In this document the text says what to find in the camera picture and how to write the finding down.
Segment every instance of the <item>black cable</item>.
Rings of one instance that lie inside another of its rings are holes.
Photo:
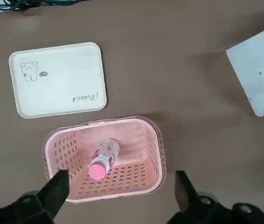
[[[25,11],[32,7],[40,6],[71,6],[87,0],[3,0],[0,11]]]

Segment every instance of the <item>cartoon bear drawing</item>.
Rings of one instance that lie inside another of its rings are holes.
[[[38,64],[38,62],[26,62],[26,63],[20,64],[21,71],[22,71],[24,78],[27,82],[37,80],[37,78],[38,78],[37,64]]]

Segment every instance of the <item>pink bottle cap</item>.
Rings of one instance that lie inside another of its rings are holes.
[[[91,179],[99,181],[105,177],[106,166],[102,162],[95,162],[89,168],[89,175]]]

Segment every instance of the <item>plastic basket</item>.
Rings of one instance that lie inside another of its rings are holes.
[[[88,175],[91,157],[104,139],[116,139],[120,152],[100,181]],[[144,117],[127,117],[59,128],[46,138],[43,158],[48,179],[68,169],[69,203],[148,194],[164,182],[166,162],[161,133]]]

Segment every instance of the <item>brown table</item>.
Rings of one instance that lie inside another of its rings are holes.
[[[46,182],[42,143],[55,128],[143,115],[164,137],[168,174],[156,193],[64,205],[56,223],[164,224],[177,210],[174,171],[223,205],[264,211],[264,118],[253,115],[225,49],[264,30],[264,1],[93,0],[0,13],[0,203]],[[100,112],[23,119],[8,58],[80,42],[102,49],[108,104]]]

